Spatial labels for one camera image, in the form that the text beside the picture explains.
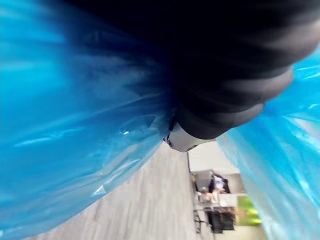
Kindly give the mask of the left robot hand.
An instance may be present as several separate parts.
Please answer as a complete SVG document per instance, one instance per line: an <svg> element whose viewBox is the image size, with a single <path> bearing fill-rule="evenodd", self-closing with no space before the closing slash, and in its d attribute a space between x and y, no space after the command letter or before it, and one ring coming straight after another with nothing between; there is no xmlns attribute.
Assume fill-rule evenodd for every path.
<svg viewBox="0 0 320 240"><path fill-rule="evenodd" d="M187 152L258 116L320 43L317 0L72 0L155 47L177 109L165 142Z"/></svg>

